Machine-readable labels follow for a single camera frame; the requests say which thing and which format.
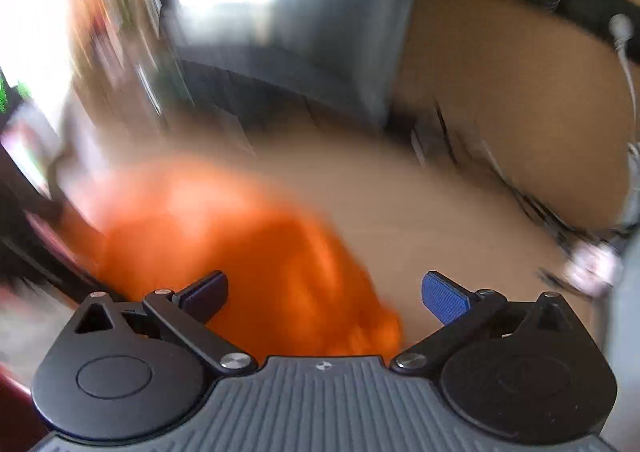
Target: white cable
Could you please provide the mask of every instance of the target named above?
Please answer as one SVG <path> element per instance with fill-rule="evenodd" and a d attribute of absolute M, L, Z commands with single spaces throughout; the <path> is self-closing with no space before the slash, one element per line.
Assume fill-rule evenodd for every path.
<path fill-rule="evenodd" d="M 634 80 L 631 75 L 631 69 L 629 67 L 629 60 L 626 58 L 626 43 L 634 35 L 634 25 L 628 16 L 619 13 L 611 17 L 609 21 L 609 31 L 613 35 L 614 47 L 618 54 L 618 60 L 622 66 L 622 71 L 625 74 L 626 84 L 629 87 L 629 93 L 631 94 L 631 104 L 634 111 L 634 135 L 633 142 L 637 145 L 638 142 L 638 98 L 636 97 L 636 89 L 634 87 Z M 632 150 L 634 156 L 638 157 L 638 149 L 634 147 Z"/>
<path fill-rule="evenodd" d="M 629 60 L 626 58 L 626 48 L 623 44 L 621 47 L 616 47 L 618 52 L 618 60 L 622 66 L 622 71 L 626 77 L 626 83 L 629 86 L 629 92 L 631 93 L 631 103 L 634 108 L 634 142 L 636 141 L 636 129 L 638 128 L 638 98 L 636 97 L 636 89 L 634 87 L 634 80 L 631 76 L 631 68 L 629 67 Z"/>
<path fill-rule="evenodd" d="M 629 189 L 623 206 L 619 222 L 622 224 L 635 223 L 640 215 L 640 150 L 638 149 L 638 98 L 634 87 L 629 60 L 626 57 L 626 43 L 634 35 L 634 25 L 628 16 L 614 15 L 609 21 L 609 31 L 614 38 L 614 47 L 618 60 L 625 74 L 626 84 L 631 94 L 631 104 L 634 112 L 634 134 L 632 143 L 628 144 Z"/>

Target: blurry background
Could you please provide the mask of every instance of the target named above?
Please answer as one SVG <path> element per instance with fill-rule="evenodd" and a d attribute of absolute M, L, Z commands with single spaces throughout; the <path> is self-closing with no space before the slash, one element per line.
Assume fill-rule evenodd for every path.
<path fill-rule="evenodd" d="M 60 27 L 56 15 L 44 19 L 37 8 L 66 10 L 36 4 L 34 28 L 44 28 L 40 38 L 51 42 L 49 29 Z M 0 48 L 11 40 L 12 25 L 3 31 Z M 47 64 L 62 75 L 59 87 L 44 93 L 55 126 L 63 123 L 68 68 L 55 59 Z M 636 65 L 632 71 L 640 82 Z M 113 107 L 136 116 L 135 104 L 145 99 L 136 93 L 116 95 Z M 618 218 L 628 187 L 632 112 L 612 44 L 522 0 L 415 0 L 392 94 L 399 108 L 418 116 L 437 98 L 450 132 L 485 140 L 514 184 L 568 222 L 603 228 Z M 532 300 L 548 289 L 539 268 L 557 271 L 564 261 L 495 179 L 471 167 L 455 169 L 446 157 L 421 166 L 410 149 L 345 126 L 313 105 L 283 103 L 290 114 L 258 132 L 242 132 L 226 118 L 226 135 L 218 136 L 211 125 L 176 114 L 166 136 L 154 128 L 131 136 L 105 127 L 109 122 L 89 102 L 82 100 L 91 121 L 83 112 L 71 122 L 76 140 L 85 140 L 76 142 L 82 154 L 60 171 L 71 199 L 76 176 L 92 166 L 174 150 L 263 176 L 331 218 L 380 297 L 402 316 L 407 343 L 438 327 L 418 295 L 427 270 L 471 290 L 495 288 L 511 300 Z M 136 119 L 142 116 L 150 122 L 146 113 Z M 591 303 L 567 297 L 596 335 Z"/>

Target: gray ribbed plate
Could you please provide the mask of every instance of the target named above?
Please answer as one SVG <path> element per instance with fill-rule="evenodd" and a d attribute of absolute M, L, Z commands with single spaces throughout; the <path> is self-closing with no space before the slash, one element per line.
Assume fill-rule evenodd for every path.
<path fill-rule="evenodd" d="M 52 435 L 38 452 L 100 447 Z M 379 358 L 270 358 L 253 376 L 222 380 L 206 404 L 160 437 L 110 452 L 611 452 L 590 436 L 556 446 L 514 445 L 452 413 L 427 380 Z"/>

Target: metal screw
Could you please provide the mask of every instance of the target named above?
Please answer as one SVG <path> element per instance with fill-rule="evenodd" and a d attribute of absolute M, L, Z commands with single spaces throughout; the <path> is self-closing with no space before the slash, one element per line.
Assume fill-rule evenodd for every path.
<path fill-rule="evenodd" d="M 251 363 L 251 357 L 246 353 L 227 353 L 220 358 L 220 365 L 225 369 L 244 369 Z"/>
<path fill-rule="evenodd" d="M 427 357 L 420 353 L 403 353 L 396 358 L 396 364 L 403 369 L 420 369 L 427 364 Z"/>

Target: orange towel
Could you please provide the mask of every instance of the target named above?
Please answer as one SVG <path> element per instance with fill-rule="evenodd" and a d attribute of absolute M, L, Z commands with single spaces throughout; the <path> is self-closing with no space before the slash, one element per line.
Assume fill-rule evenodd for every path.
<path fill-rule="evenodd" d="M 115 171 L 81 198 L 98 232 L 68 215 L 61 235 L 96 277 L 132 300 L 222 270 L 229 298 L 208 327 L 259 361 L 388 360 L 399 351 L 399 318 L 339 237 L 263 186 L 181 158 Z"/>

